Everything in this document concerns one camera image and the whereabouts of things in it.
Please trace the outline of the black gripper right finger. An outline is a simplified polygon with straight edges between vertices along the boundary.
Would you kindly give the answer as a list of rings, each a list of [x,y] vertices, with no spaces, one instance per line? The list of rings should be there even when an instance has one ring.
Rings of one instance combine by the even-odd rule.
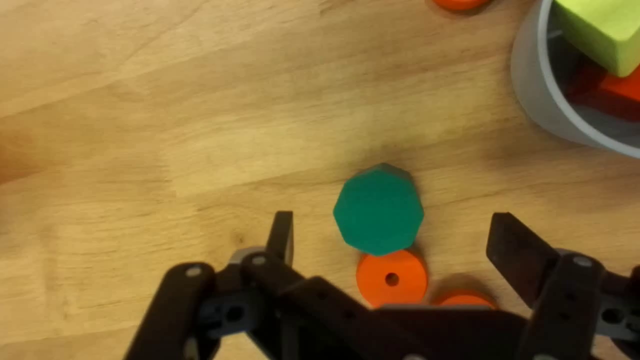
[[[535,309],[542,294],[546,276],[558,263],[558,252],[512,213],[494,213],[491,221],[486,258],[523,299],[523,302],[529,309]]]

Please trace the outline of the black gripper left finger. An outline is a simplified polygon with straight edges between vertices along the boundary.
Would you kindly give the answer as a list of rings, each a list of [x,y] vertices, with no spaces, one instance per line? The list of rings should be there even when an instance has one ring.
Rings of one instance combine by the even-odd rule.
[[[294,214],[282,211],[275,214],[271,237],[266,243],[266,252],[284,264],[294,258]]]

